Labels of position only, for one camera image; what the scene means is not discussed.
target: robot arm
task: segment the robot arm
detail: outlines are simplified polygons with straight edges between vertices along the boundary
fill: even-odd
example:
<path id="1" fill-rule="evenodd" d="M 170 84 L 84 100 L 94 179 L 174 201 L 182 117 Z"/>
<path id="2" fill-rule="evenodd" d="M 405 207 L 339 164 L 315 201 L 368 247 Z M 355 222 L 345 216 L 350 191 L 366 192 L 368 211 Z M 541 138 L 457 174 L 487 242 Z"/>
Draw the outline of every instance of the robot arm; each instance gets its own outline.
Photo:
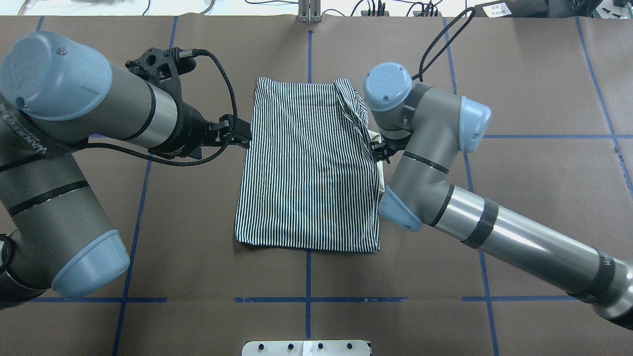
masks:
<path id="1" fill-rule="evenodd" d="M 182 101 L 179 75 L 199 54 L 216 61 L 203 50 L 151 48 L 128 71 L 52 32 L 15 44 L 0 69 L 0 200 L 18 227 L 3 243 L 0 309 L 50 287 L 79 298 L 127 268 L 119 233 L 70 154 L 90 135 L 167 159 L 200 159 L 202 146 L 248 148 L 247 122 L 207 122 Z"/>
<path id="2" fill-rule="evenodd" d="M 365 97 L 384 143 L 375 157 L 404 150 L 379 212 L 410 231 L 430 225 L 593 305 L 633 329 L 633 267 L 446 181 L 458 151 L 473 152 L 489 124 L 488 107 L 426 83 L 411 83 L 396 63 L 368 74 Z"/>

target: black and white striped fabric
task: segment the black and white striped fabric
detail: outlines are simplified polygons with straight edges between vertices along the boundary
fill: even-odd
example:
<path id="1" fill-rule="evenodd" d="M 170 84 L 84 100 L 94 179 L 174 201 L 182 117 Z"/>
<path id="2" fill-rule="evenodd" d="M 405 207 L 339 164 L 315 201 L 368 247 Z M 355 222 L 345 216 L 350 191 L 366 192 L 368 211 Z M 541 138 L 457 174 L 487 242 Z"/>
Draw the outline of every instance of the black and white striped fabric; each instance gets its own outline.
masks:
<path id="1" fill-rule="evenodd" d="M 379 173 L 347 79 L 259 78 L 235 236 L 258 246 L 378 251 Z"/>

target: power strip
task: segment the power strip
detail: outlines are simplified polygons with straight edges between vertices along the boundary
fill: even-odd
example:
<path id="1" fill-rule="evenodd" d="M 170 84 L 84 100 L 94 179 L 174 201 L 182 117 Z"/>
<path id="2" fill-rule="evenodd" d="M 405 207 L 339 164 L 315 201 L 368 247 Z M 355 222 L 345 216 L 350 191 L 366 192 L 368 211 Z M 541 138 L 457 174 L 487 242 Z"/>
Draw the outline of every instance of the power strip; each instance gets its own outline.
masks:
<path id="1" fill-rule="evenodd" d="M 361 16 L 367 16 L 367 17 L 378 17 L 378 16 L 370 16 L 370 15 L 369 15 L 369 11 L 367 11 L 367 10 L 363 10 L 363 11 L 361 11 L 361 12 L 360 12 L 360 15 L 361 15 Z M 386 11 L 386 10 L 385 10 L 385 15 L 384 15 L 384 16 L 389 16 L 389 11 Z"/>

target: black cable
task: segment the black cable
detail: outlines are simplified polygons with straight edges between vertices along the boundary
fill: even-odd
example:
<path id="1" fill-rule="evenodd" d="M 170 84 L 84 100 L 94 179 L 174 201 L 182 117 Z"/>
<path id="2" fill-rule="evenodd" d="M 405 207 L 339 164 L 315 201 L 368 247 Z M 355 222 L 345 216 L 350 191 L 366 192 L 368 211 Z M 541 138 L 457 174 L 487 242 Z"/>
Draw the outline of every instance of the black cable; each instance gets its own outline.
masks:
<path id="1" fill-rule="evenodd" d="M 404 17 L 409 16 L 409 13 L 411 13 L 411 10 L 413 9 L 413 7 L 414 7 L 414 6 L 416 6 L 416 5 L 418 5 L 418 4 L 419 4 L 419 5 L 422 5 L 422 10 L 424 10 L 424 4 L 418 1 L 418 2 L 416 2 L 416 3 L 413 3 L 413 5 L 411 5 L 411 7 L 409 7 L 409 11 L 407 11 L 407 12 L 406 12 L 406 15 L 405 15 Z"/>
<path id="2" fill-rule="evenodd" d="M 296 1 L 286 1 L 286 0 L 269 0 L 269 1 L 259 1 L 259 2 L 244 0 L 244 2 L 246 2 L 247 4 L 253 4 L 253 5 L 268 4 L 268 3 L 299 4 Z"/>
<path id="3" fill-rule="evenodd" d="M 336 12 L 340 13 L 343 17 L 345 17 L 345 15 L 343 15 L 343 13 L 340 12 L 339 10 L 337 10 L 337 9 L 327 9 L 327 10 L 323 11 L 323 13 L 326 13 L 328 11 L 336 11 Z"/>
<path id="4" fill-rule="evenodd" d="M 470 13 L 470 16 L 468 16 L 468 18 L 466 19 L 466 21 L 464 22 L 464 24 L 455 32 L 455 34 L 448 40 L 448 42 L 444 45 L 444 47 L 442 47 L 442 49 L 439 50 L 439 52 L 437 52 L 437 54 L 433 57 L 433 59 L 429 62 L 429 64 L 426 65 L 426 67 L 424 66 L 424 60 L 427 59 L 427 56 L 429 55 L 429 53 L 431 52 L 431 49 L 433 49 L 433 47 L 435 46 L 435 44 L 442 38 L 442 36 L 446 33 L 446 31 L 448 31 L 455 23 L 457 23 L 457 21 L 462 17 L 465 16 L 469 11 L 472 11 Z M 463 29 L 466 28 L 466 26 L 468 26 L 468 24 L 470 23 L 470 21 L 473 19 L 473 17 L 475 16 L 475 8 L 467 8 L 464 11 L 462 11 L 459 15 L 457 15 L 453 21 L 451 21 L 448 25 L 446 25 L 437 35 L 437 37 L 431 42 L 431 44 L 429 45 L 429 47 L 427 48 L 427 50 L 424 52 L 424 55 L 422 56 L 422 60 L 420 60 L 420 68 L 418 70 L 418 73 L 414 76 L 411 77 L 411 80 L 416 80 L 416 79 L 420 79 L 420 82 L 422 81 L 422 74 L 424 72 L 426 72 L 427 69 L 429 69 L 429 67 L 431 66 L 431 64 L 433 64 L 433 62 L 435 62 L 435 60 L 440 57 L 440 55 L 442 55 L 442 53 L 446 50 L 446 48 L 448 48 L 448 46 L 451 44 L 451 42 L 457 38 L 457 36 L 461 33 L 461 31 L 463 31 Z"/>
<path id="5" fill-rule="evenodd" d="M 358 8 L 358 5 L 360 5 L 364 0 L 358 0 L 358 2 L 356 3 L 356 6 L 354 6 L 354 10 L 352 10 L 352 13 L 350 14 L 350 16 L 354 16 L 354 11 L 356 11 L 356 9 Z"/>
<path id="6" fill-rule="evenodd" d="M 147 12 L 149 11 L 149 5 L 152 4 L 152 0 L 147 0 L 147 8 L 145 9 L 145 11 L 143 11 L 143 15 L 145 16 L 147 14 Z"/>
<path id="7" fill-rule="evenodd" d="M 222 65 L 220 64 L 220 61 L 218 61 L 218 58 L 216 58 L 215 55 L 213 55 L 213 53 L 205 50 L 205 49 L 198 49 L 197 50 L 199 55 L 201 56 L 207 56 L 209 58 L 211 58 L 213 60 L 213 62 L 215 63 L 216 67 L 218 67 L 218 70 L 220 71 L 220 74 L 222 74 L 222 78 L 224 78 L 224 83 L 226 83 L 227 85 L 227 89 L 229 90 L 229 96 L 231 98 L 231 107 L 233 109 L 233 124 L 231 125 L 231 131 L 229 134 L 229 138 L 222 144 L 222 146 L 220 147 L 220 149 L 218 149 L 218 151 L 216 153 L 214 153 L 213 155 L 205 158 L 204 160 L 197 160 L 197 161 L 193 161 L 193 162 L 174 162 L 174 161 L 169 161 L 169 160 L 164 160 L 161 158 L 156 158 L 154 156 L 148 156 L 148 155 L 144 155 L 140 152 L 136 152 L 132 149 L 128 149 L 128 148 L 124 148 L 121 146 L 117 146 L 115 144 L 110 144 L 110 143 L 88 143 L 84 146 L 80 146 L 78 148 L 80 149 L 84 149 L 84 148 L 108 148 L 108 149 L 113 149 L 115 151 L 119 151 L 119 152 L 123 152 L 123 153 L 127 153 L 128 155 L 132 155 L 138 158 L 142 158 L 144 160 L 148 160 L 148 161 L 152 161 L 152 162 L 156 162 L 156 163 L 160 163 L 160 164 L 164 164 L 164 165 L 171 165 L 171 166 L 177 166 L 177 167 L 191 167 L 191 166 L 195 166 L 195 165 L 201 165 L 203 163 L 209 162 L 214 160 L 215 158 L 217 158 L 217 156 L 219 156 L 220 154 L 222 154 L 222 152 L 224 152 L 225 149 L 227 149 L 227 146 L 229 145 L 229 142 L 231 142 L 233 140 L 233 136 L 235 135 L 235 128 L 236 128 L 236 123 L 237 123 L 237 104 L 235 103 L 235 93 L 233 92 L 233 87 L 231 86 L 231 82 L 229 81 L 229 77 L 227 76 L 226 72 L 224 71 L 224 68 L 222 68 Z"/>
<path id="8" fill-rule="evenodd" d="M 431 0 L 429 0 L 429 3 L 427 4 L 427 7 L 424 9 L 424 16 L 429 17 L 430 14 L 432 13 L 432 8 L 435 5 L 433 5 L 433 2 Z"/>

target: black tape band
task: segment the black tape band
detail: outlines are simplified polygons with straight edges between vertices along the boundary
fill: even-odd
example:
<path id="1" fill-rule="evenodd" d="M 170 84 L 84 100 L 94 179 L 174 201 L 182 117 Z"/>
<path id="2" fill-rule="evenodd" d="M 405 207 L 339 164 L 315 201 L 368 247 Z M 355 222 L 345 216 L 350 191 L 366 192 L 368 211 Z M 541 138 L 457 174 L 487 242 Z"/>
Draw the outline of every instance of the black tape band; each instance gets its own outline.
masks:
<path id="1" fill-rule="evenodd" d="M 596 252 L 598 253 L 598 258 L 600 258 L 600 265 L 589 287 L 578 293 L 568 293 L 570 296 L 590 304 L 604 298 L 615 277 L 615 261 L 613 261 L 613 257 L 598 249 L 596 249 Z"/>
<path id="2" fill-rule="evenodd" d="M 74 183 L 70 183 L 70 184 L 66 184 L 65 186 L 61 186 L 59 188 L 55 188 L 51 191 L 48 191 L 46 193 L 40 194 L 38 196 L 34 196 L 33 198 L 23 201 L 20 204 L 17 204 L 15 207 L 7 209 L 7 211 L 9 212 L 9 215 L 11 217 L 14 217 L 15 215 L 18 215 L 19 213 L 32 208 L 38 204 L 44 203 L 47 200 L 53 199 L 56 196 L 60 196 L 62 194 L 66 194 L 68 192 L 80 189 L 80 188 L 85 188 L 88 187 L 88 182 L 87 181 L 79 181 L 79 182 L 74 182 Z"/>
<path id="3" fill-rule="evenodd" d="M 426 164 L 426 165 L 428 165 L 428 166 L 430 166 L 432 168 L 435 168 L 435 169 L 437 169 L 438 171 L 440 171 L 442 173 L 448 174 L 448 168 L 444 167 L 443 165 L 441 165 L 439 163 L 433 162 L 432 160 L 428 160 L 428 159 L 426 159 L 424 157 L 420 157 L 420 156 L 416 155 L 415 153 L 411 153 L 409 151 L 405 151 L 403 153 L 403 156 L 407 156 L 407 157 L 412 158 L 412 159 L 414 159 L 414 160 L 416 160 L 418 162 L 422 162 L 422 163 L 424 163 L 424 164 Z"/>
<path id="4" fill-rule="evenodd" d="M 483 245 L 497 222 L 497 215 L 499 215 L 499 204 L 484 199 L 484 211 L 481 213 L 477 226 L 470 233 L 470 236 L 461 243 L 475 249 Z"/>
<path id="5" fill-rule="evenodd" d="M 404 103 L 402 105 L 402 111 L 400 115 L 402 115 L 404 127 L 403 129 L 411 132 L 410 122 L 413 120 L 413 116 L 415 116 L 415 109 L 418 107 L 420 100 L 424 94 L 432 87 L 425 86 L 423 84 L 418 84 L 413 86 L 409 95 L 404 99 Z"/>
<path id="6" fill-rule="evenodd" d="M 152 120 L 154 120 L 154 114 L 156 113 L 156 94 L 154 93 L 154 88 L 152 88 L 148 82 L 145 82 L 145 84 L 147 84 L 147 87 L 149 88 L 149 92 L 152 94 L 152 107 L 149 109 L 149 115 L 147 116 L 147 119 L 145 120 L 145 123 L 143 124 L 140 130 L 138 130 L 134 135 L 130 137 L 126 137 L 122 139 L 121 141 L 129 141 L 131 139 L 135 139 L 139 137 L 143 132 L 145 132 L 145 130 L 147 130 L 147 128 L 149 127 L 149 124 L 152 123 Z"/>
<path id="7" fill-rule="evenodd" d="M 1 166 L 0 167 L 0 173 L 2 173 L 4 171 L 7 171 L 9 169 L 12 169 L 12 168 L 19 167 L 21 165 L 25 165 L 27 163 L 39 161 L 39 160 L 41 160 L 43 158 L 45 158 L 45 156 L 42 156 L 42 155 L 32 155 L 32 156 L 21 158 L 21 159 L 19 159 L 17 161 L 13 161 L 11 163 L 7 163 L 6 165 Z"/>
<path id="8" fill-rule="evenodd" d="M 448 194 L 446 194 L 446 198 L 444 199 L 444 203 L 442 203 L 442 208 L 440 208 L 440 210 L 437 213 L 436 217 L 433 219 L 433 222 L 431 222 L 429 224 L 429 226 L 435 227 L 435 225 L 437 225 L 437 223 L 439 222 L 439 219 L 442 218 L 442 215 L 444 215 L 444 212 L 446 211 L 446 207 L 448 207 L 448 202 L 451 200 L 451 197 L 453 196 L 453 191 L 454 190 L 455 190 L 455 186 L 451 184 L 451 186 L 448 187 Z"/>

